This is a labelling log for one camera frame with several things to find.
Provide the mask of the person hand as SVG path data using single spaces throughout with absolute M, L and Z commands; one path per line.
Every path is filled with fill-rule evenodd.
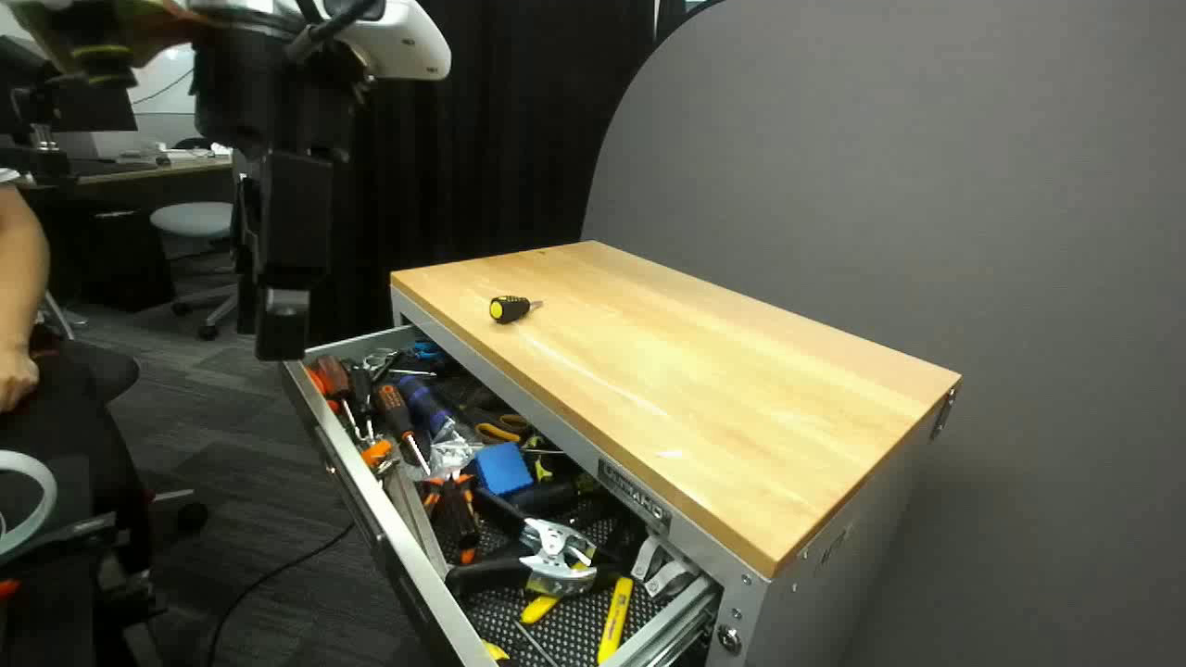
M 0 352 L 0 412 L 17 412 L 40 387 L 40 369 L 25 348 Z

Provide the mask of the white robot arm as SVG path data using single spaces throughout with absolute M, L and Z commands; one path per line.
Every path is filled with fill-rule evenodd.
M 233 152 L 243 325 L 260 359 L 353 331 L 361 117 L 380 81 L 443 81 L 453 49 L 421 0 L 187 0 L 196 130 Z

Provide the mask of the person forearm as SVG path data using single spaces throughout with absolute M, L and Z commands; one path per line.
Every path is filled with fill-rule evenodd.
M 0 184 L 0 348 L 25 352 L 50 288 L 50 241 L 17 184 Z

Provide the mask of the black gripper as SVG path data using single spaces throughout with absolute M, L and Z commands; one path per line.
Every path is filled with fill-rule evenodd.
M 299 359 L 311 341 L 317 288 L 335 265 L 335 162 L 267 152 L 243 197 L 243 241 L 260 359 Z

